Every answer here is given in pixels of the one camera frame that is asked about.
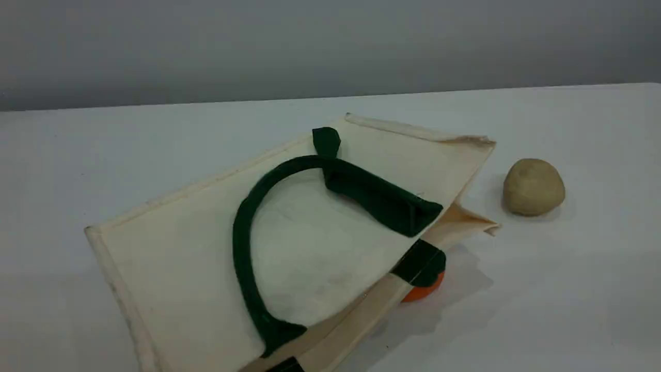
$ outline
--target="potato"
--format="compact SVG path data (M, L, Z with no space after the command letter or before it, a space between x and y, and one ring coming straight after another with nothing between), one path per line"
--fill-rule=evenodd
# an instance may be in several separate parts
M540 159L521 159L505 177L505 207L514 214L539 216L564 200L564 183L553 165Z

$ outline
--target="dark green bag handle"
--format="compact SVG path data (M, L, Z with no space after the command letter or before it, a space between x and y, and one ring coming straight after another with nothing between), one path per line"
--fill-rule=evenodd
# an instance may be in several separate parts
M319 155L287 160L264 175L237 210L232 231L232 253L243 300L254 326L266 345L262 357L306 331L300 324L272 316L259 295L250 253L251 226L260 203L281 180L307 169L321 168L326 188L357 202L377 221L405 236L416 236L434 221L443 206L425 201L370 172L337 159L340 136L333 128L313 130Z

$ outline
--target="orange object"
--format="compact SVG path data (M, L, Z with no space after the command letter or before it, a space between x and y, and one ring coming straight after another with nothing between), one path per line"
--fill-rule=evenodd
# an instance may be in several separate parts
M441 282L443 281L443 277L445 275L446 275L445 271L438 274L438 279L434 282L434 284L431 287L415 287L414 289L411 289L411 292L409 292L407 296L404 297L402 302L413 302L417 300L422 300L423 298L427 297L431 292L434 292L438 288L438 286L441 285Z

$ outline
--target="bag strap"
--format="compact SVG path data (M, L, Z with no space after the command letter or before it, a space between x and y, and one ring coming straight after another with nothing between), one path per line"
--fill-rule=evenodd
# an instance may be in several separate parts
M281 180L307 169L321 168L326 188L357 202L386 227L405 236L416 236L443 210L386 180L344 160L337 159L340 136L333 128L313 130L319 155L287 160L265 174L241 202L232 230L232 254L243 300L254 326L264 341L268 357L280 346L299 337L306 327L279 320L266 309L253 273L250 240L253 218L266 194Z
M266 372L305 372L295 357L289 357Z
M390 272L414 287L431 287L445 270L446 254L418 239Z

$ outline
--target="white tabletop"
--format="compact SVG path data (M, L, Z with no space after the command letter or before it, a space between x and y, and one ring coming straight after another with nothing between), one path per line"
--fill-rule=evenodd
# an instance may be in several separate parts
M657 371L661 85L0 113L0 370L133 372L83 235L345 112L498 141L465 205L501 223L448 252L340 371ZM560 171L543 218L506 214L519 158Z

